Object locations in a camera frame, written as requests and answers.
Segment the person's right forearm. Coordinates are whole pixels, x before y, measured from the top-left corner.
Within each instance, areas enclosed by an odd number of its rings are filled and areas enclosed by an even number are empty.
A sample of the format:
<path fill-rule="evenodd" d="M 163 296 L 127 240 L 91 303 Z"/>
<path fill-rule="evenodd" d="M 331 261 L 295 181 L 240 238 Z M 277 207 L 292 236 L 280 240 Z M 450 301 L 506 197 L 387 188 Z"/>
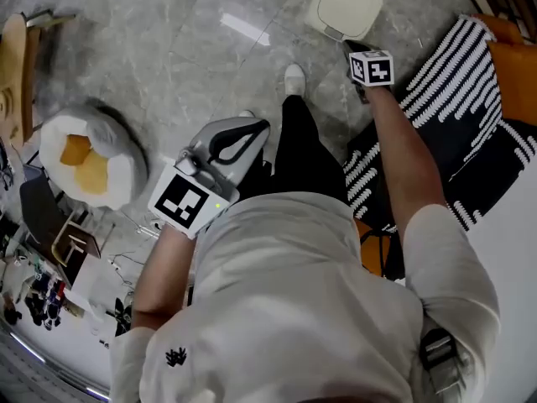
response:
<path fill-rule="evenodd" d="M 399 236 L 423 207 L 446 204 L 440 173 L 429 149 L 387 89 L 367 87 L 388 195 Z"/>

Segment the small orange cushion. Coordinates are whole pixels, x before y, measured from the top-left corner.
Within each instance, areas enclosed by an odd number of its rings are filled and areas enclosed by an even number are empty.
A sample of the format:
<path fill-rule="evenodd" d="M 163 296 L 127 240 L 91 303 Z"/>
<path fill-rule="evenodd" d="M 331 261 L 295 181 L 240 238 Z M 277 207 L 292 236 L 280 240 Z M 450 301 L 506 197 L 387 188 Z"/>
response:
<path fill-rule="evenodd" d="M 87 136 L 68 134 L 60 162 L 68 166 L 81 165 L 91 152 L 91 141 Z"/>

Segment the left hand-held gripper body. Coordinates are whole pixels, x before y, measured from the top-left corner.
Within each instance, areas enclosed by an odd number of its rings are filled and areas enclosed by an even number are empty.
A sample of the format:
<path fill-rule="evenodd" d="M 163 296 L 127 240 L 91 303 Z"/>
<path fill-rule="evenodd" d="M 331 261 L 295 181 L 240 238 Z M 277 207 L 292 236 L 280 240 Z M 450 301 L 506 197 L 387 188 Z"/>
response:
<path fill-rule="evenodd" d="M 167 164 L 149 199 L 159 219 L 194 239 L 239 200 L 238 187 L 270 135 L 254 116 L 208 123 Z"/>

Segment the oval wooden side table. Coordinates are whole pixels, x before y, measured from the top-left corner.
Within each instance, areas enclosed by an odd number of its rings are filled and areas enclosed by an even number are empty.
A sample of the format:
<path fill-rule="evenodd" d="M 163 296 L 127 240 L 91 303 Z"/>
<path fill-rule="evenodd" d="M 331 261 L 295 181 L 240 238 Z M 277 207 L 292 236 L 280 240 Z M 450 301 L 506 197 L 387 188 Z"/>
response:
<path fill-rule="evenodd" d="M 34 68 L 44 30 L 75 18 L 44 10 L 10 15 L 0 31 L 0 138 L 15 149 L 33 135 Z"/>

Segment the pile of assorted clutter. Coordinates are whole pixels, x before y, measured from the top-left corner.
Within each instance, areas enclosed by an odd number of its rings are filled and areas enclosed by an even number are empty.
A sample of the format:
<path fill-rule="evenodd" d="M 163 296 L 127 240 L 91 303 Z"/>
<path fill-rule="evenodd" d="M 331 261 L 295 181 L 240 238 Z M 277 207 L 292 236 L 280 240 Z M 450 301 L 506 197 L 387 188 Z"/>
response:
<path fill-rule="evenodd" d="M 0 301 L 3 319 L 15 326 L 26 308 L 37 327 L 47 331 L 61 324 L 60 312 L 65 302 L 64 282 L 44 270 L 40 264 L 23 257 L 9 264 L 0 278 Z"/>

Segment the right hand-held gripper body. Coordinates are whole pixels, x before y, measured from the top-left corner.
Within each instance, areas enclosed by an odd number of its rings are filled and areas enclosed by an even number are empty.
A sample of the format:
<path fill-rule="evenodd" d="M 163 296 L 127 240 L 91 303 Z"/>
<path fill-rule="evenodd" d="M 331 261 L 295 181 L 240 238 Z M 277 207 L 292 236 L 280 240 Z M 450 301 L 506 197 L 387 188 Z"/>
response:
<path fill-rule="evenodd" d="M 387 50 L 353 40 L 344 40 L 343 49 L 348 63 L 347 77 L 355 86 L 362 103 L 368 103 L 365 87 L 380 86 L 391 91 L 394 59 Z"/>

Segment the black white striped sofa blanket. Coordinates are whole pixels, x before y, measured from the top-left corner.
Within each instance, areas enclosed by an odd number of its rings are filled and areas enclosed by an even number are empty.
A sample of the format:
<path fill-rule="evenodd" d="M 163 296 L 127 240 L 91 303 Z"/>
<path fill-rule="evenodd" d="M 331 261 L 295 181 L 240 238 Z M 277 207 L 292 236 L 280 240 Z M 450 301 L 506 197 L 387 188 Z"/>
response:
<path fill-rule="evenodd" d="M 537 160 L 537 127 L 503 117 L 490 41 L 497 42 L 483 21 L 462 15 L 399 93 L 399 105 L 437 163 L 447 206 L 465 229 Z M 383 277 L 402 279 L 402 249 L 373 124 L 348 143 L 343 171 L 355 219 L 383 239 Z"/>

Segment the person's white right shoe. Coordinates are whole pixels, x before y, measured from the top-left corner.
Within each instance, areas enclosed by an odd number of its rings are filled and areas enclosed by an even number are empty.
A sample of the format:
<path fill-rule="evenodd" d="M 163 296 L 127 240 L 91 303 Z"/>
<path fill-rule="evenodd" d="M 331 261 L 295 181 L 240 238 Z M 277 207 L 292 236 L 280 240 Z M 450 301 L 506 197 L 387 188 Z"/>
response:
<path fill-rule="evenodd" d="M 284 73 L 284 91 L 287 97 L 304 97 L 306 90 L 305 73 L 297 64 L 291 64 Z"/>

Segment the person's black trousers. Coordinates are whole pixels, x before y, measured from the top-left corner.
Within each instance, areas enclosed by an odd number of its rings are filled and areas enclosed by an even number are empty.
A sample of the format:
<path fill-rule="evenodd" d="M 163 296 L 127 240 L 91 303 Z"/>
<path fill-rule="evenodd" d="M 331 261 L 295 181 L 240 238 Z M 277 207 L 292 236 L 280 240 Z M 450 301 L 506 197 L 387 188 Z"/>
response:
<path fill-rule="evenodd" d="M 238 186 L 241 200 L 265 194 L 303 191 L 333 197 L 347 203 L 347 186 L 341 165 L 321 143 L 305 100 L 286 97 L 282 105 L 282 128 L 274 161 L 258 154 Z"/>

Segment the black stool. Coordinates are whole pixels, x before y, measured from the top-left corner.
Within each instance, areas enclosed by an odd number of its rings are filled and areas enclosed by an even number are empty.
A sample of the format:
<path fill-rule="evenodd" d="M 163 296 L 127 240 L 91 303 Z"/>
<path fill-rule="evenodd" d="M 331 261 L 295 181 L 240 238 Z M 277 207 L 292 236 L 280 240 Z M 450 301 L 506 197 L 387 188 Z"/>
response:
<path fill-rule="evenodd" d="M 23 221 L 37 243 L 50 246 L 66 216 L 58 207 L 46 176 L 41 173 L 19 189 Z"/>

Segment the person's white shirt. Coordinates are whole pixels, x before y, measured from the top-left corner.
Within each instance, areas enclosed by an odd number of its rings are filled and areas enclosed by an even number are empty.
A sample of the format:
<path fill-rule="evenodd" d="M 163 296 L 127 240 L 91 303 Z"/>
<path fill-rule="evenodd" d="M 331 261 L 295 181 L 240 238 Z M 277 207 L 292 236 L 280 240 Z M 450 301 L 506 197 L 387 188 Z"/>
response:
<path fill-rule="evenodd" d="M 112 403 L 479 403 L 500 328 L 487 271 L 439 205 L 403 253 L 403 284 L 368 272 L 328 196 L 238 203 L 198 242 L 192 304 L 111 345 Z"/>

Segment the brown wooden chair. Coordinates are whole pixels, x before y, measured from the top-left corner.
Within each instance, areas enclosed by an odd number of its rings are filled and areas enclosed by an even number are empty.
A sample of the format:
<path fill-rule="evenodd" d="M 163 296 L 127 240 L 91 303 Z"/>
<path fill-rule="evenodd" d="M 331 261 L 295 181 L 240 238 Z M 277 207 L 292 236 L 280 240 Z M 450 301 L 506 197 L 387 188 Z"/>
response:
<path fill-rule="evenodd" d="M 64 267 L 68 266 L 74 252 L 100 259 L 115 228 L 116 223 L 106 227 L 102 220 L 89 228 L 84 227 L 69 215 L 51 244 L 51 253 Z"/>

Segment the round yellow cushion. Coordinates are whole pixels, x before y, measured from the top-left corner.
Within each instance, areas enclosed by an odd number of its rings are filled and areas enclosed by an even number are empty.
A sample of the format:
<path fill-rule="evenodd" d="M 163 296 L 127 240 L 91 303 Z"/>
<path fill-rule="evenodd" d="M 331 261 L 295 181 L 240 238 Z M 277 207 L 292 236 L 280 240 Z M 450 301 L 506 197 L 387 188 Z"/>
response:
<path fill-rule="evenodd" d="M 108 158 L 91 149 L 84 161 L 76 167 L 75 181 L 86 194 L 103 195 L 107 192 Z"/>

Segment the person's left forearm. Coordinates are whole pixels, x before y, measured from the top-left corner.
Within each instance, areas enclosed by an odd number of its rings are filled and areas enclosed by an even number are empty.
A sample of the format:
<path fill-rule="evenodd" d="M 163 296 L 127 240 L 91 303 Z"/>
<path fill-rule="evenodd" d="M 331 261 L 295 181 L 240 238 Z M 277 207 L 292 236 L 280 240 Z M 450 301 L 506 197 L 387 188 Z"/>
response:
<path fill-rule="evenodd" d="M 183 306 L 196 242 L 166 224 L 138 278 L 131 328 L 157 330 Z"/>

